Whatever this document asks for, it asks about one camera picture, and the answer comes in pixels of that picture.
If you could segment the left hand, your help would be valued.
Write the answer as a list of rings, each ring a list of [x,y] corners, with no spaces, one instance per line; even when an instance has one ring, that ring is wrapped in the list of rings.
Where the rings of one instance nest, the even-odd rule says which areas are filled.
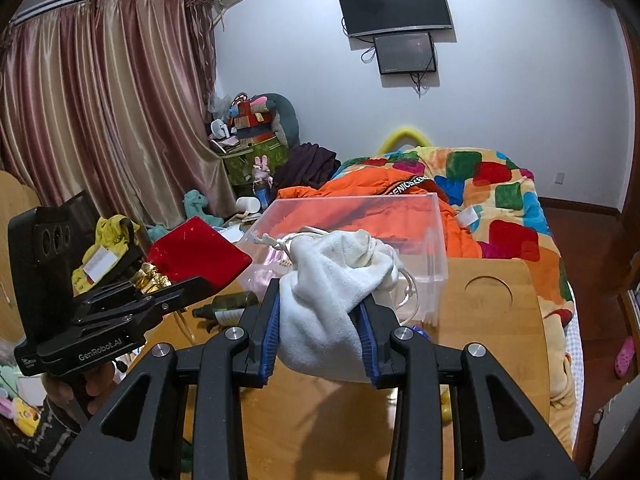
[[[58,408],[66,411],[66,414],[75,422],[82,422],[90,415],[96,414],[117,387],[115,367],[112,362],[103,363],[85,372],[85,392],[89,400],[86,403],[87,415],[83,415],[70,385],[60,382],[49,374],[43,374],[41,382],[48,399]]]

